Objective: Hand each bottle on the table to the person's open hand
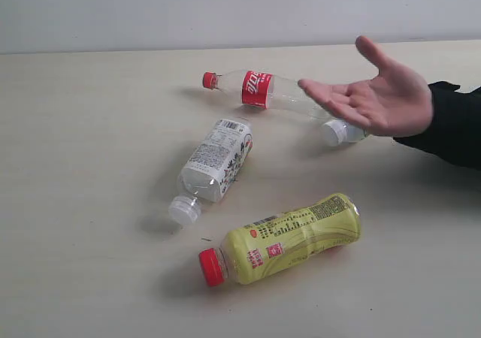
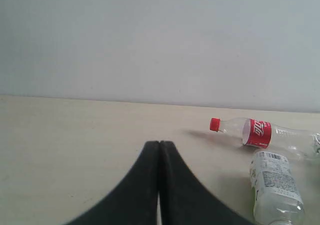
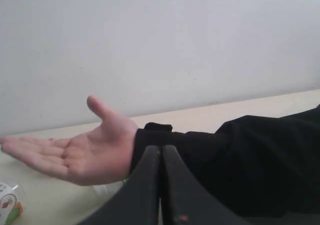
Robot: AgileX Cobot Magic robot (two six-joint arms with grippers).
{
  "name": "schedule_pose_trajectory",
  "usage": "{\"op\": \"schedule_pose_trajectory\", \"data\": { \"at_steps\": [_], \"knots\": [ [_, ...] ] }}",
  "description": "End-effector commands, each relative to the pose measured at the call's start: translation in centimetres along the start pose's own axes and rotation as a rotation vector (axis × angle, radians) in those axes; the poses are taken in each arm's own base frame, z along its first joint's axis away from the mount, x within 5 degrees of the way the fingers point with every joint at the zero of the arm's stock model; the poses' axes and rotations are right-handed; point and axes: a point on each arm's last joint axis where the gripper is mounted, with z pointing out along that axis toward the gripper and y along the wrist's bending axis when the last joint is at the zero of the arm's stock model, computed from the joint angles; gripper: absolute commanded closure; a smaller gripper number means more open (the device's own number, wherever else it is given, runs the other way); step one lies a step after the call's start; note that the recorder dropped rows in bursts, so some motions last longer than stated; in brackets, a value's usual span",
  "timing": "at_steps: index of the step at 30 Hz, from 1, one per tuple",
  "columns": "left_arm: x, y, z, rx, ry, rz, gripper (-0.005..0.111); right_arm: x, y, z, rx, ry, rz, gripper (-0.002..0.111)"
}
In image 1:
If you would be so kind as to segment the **person's open bare hand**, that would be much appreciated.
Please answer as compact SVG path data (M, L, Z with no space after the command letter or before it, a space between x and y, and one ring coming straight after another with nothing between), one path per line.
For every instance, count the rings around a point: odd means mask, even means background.
M365 36L356 38L355 47L378 69L377 76L343 85L302 79L299 87L332 116L370 134L409 137L424 132L434 116L424 78Z

